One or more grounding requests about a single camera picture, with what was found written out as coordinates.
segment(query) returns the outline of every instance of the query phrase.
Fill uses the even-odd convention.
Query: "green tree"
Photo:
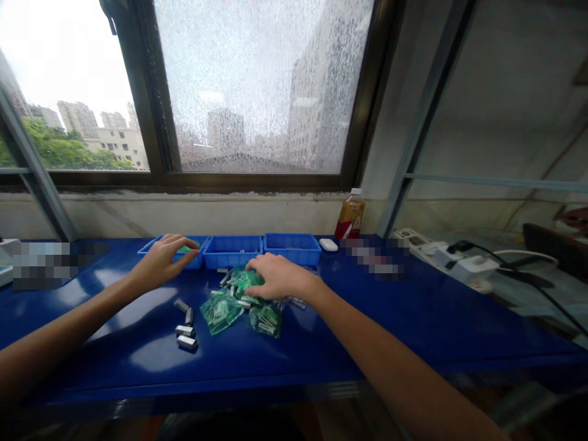
[[[23,118],[23,123],[43,164],[49,169],[133,170],[135,168],[128,159],[117,160],[111,151],[91,151],[77,132],[47,127],[39,118]],[[14,165],[6,145],[0,140],[0,167]]]

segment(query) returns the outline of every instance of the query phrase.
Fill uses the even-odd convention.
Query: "wall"
[[[362,230],[377,229],[417,110],[449,0],[409,1],[362,188]],[[588,55],[586,10],[551,1],[481,1],[435,119],[419,171],[538,179],[586,120],[588,89],[571,85]],[[588,179],[588,135],[549,179]],[[399,220],[425,233],[553,225],[565,202],[585,196],[464,184],[415,182]],[[84,237],[164,232],[331,233],[343,195],[63,195]],[[47,238],[51,231],[24,194],[0,195],[0,235]]]

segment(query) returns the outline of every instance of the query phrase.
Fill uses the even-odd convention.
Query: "left hand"
[[[192,251],[174,262],[173,256],[183,246],[191,248]],[[141,294],[144,294],[159,288],[176,277],[198,253],[198,244],[193,240],[182,235],[166,234],[153,244],[127,278],[134,287],[139,289]]]

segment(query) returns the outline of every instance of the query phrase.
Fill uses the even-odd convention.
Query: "blue storage tray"
[[[309,234],[266,233],[263,249],[304,266],[318,266],[322,252],[319,242]]]
[[[232,268],[247,265],[260,254],[263,254],[261,236],[213,236],[204,251],[204,260],[210,270]]]
[[[151,247],[153,246],[153,244],[155,242],[157,242],[158,240],[160,240],[162,236],[158,236],[155,239],[153,239],[151,242],[149,242],[147,245],[145,245],[143,248],[141,248],[139,251],[137,251],[137,254],[146,254]],[[194,242],[198,242],[200,244],[200,253],[198,253],[198,255],[194,258],[193,261],[191,261],[190,263],[188,263],[186,265],[186,267],[184,268],[185,270],[196,270],[197,268],[200,268],[202,266],[202,261],[203,261],[203,257],[202,255],[204,254],[204,252],[206,251],[206,247],[208,245],[208,242],[210,241],[210,236],[186,236],[188,239],[192,239]],[[173,261],[177,262],[178,260],[180,260],[184,254],[186,253],[176,253],[173,256]]]

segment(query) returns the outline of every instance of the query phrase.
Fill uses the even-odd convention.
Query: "metal pillar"
[[[74,224],[8,96],[0,81],[0,137],[17,163],[17,168],[5,168],[1,173],[20,175],[57,238],[62,242],[74,242],[79,239]]]
[[[394,229],[396,218],[410,190],[412,178],[406,177],[406,174],[415,171],[424,140],[459,56],[459,51],[466,39],[476,4],[477,0],[454,0],[451,5],[423,94],[418,103],[415,123],[396,169],[394,181],[388,194],[388,202],[378,226],[377,233],[383,238],[389,237]]]

